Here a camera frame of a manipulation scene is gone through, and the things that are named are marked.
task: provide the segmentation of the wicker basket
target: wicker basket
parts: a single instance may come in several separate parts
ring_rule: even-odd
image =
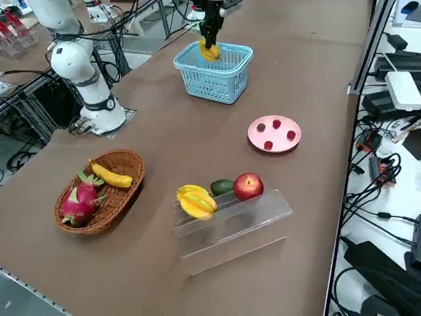
[[[108,228],[111,225],[112,220],[123,211],[123,208],[136,192],[145,175],[145,165],[143,164],[141,157],[130,150],[117,149],[109,151],[96,158],[95,162],[117,174],[131,176],[133,178],[132,186],[123,189],[109,186],[107,183],[104,184],[99,190],[99,195],[106,194],[107,198],[99,206],[95,216],[86,226],[76,228],[63,224],[61,222],[62,216],[60,214],[60,209],[67,193],[82,182],[78,176],[75,176],[70,184],[61,192],[54,208],[55,221],[60,229],[66,232],[71,232],[73,234],[97,234]],[[89,163],[85,166],[84,172],[87,176],[93,174]]]

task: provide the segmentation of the white router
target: white router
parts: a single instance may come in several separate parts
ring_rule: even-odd
[[[395,108],[405,111],[420,110],[421,95],[411,74],[407,71],[397,71],[389,57],[385,53],[382,55],[394,69],[386,74],[385,80]]]

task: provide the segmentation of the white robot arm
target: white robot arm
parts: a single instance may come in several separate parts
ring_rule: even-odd
[[[102,74],[91,64],[92,40],[83,36],[83,28],[67,0],[28,0],[39,23],[56,34],[75,34],[71,40],[59,39],[51,54],[51,67],[70,80],[84,100],[80,111],[97,135],[115,130],[125,119],[125,113],[108,89]]]

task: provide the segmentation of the avocado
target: avocado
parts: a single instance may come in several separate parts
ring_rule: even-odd
[[[221,196],[222,194],[231,192],[234,190],[234,181],[228,179],[221,179],[212,182],[210,190],[215,196]]]

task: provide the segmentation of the red berry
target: red berry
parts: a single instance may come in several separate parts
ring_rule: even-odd
[[[270,140],[268,140],[267,142],[265,142],[264,143],[264,148],[266,149],[266,150],[271,150],[272,149],[272,147],[273,147],[273,143],[270,141]]]
[[[288,138],[289,140],[293,140],[293,139],[295,138],[295,132],[294,132],[293,130],[290,130],[290,131],[287,133],[287,138]]]
[[[279,126],[281,126],[281,121],[280,120],[274,120],[273,127],[277,130],[279,128]]]
[[[259,125],[257,125],[257,130],[261,133],[264,131],[265,129],[265,125],[263,123],[260,123]]]

